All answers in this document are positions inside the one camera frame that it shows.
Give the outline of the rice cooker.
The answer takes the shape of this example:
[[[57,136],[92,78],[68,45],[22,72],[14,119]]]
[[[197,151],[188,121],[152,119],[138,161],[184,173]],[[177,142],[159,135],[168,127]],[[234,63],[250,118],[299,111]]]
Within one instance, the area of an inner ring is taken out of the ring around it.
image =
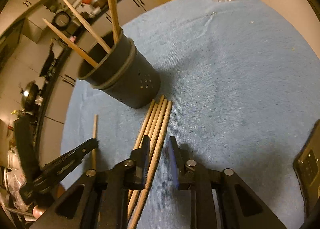
[[[79,28],[79,23],[76,19],[71,18],[66,12],[61,11],[53,18],[52,24],[61,32],[73,35]]]

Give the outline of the black wok pan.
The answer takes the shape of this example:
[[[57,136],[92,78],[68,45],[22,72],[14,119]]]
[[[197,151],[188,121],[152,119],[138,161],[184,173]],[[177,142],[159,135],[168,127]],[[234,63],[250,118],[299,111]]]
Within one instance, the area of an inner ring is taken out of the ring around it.
[[[46,76],[49,72],[50,67],[52,66],[52,64],[55,61],[55,56],[54,56],[54,52],[53,52],[53,45],[54,45],[54,43],[51,42],[50,48],[49,48],[49,55],[43,65],[43,68],[41,69],[39,77]]]

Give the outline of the dark grey utensil holder cup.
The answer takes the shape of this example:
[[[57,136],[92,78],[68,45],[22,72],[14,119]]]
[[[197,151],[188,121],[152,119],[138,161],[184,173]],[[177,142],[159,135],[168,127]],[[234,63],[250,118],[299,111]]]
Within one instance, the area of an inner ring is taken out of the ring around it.
[[[120,41],[115,44],[112,31],[102,37],[111,47],[110,54],[99,43],[92,45],[88,55],[98,66],[93,68],[83,61],[78,70],[78,79],[131,108],[141,108],[158,94],[160,76],[131,38],[123,31],[120,31],[119,38]]]

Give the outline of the steel pot with lid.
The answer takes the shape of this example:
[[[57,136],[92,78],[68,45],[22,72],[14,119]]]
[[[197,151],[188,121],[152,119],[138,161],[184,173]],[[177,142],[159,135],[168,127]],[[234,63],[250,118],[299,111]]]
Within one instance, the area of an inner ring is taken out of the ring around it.
[[[25,89],[21,90],[21,106],[25,112],[37,111],[39,109],[43,102],[41,92],[35,81],[29,82]]]

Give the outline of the black smartphone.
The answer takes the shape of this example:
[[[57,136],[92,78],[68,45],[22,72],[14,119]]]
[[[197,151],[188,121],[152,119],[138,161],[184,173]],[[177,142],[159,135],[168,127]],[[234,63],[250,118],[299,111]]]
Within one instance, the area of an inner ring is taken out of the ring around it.
[[[305,219],[319,199],[319,120],[317,120],[306,143],[293,161],[300,191],[304,201]]]

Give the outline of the blue towel table cloth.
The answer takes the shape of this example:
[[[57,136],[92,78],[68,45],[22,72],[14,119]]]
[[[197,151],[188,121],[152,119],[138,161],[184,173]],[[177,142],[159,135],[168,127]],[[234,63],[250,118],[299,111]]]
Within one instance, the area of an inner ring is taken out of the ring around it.
[[[175,0],[123,29],[160,74],[159,96],[173,102],[137,228],[190,228],[190,193],[172,181],[171,135],[206,167],[232,168],[287,228],[299,228],[292,163],[319,119],[319,58],[300,33],[260,0]],[[91,138],[98,114],[97,169],[111,169],[129,157],[148,107],[131,109],[78,80],[61,154]]]

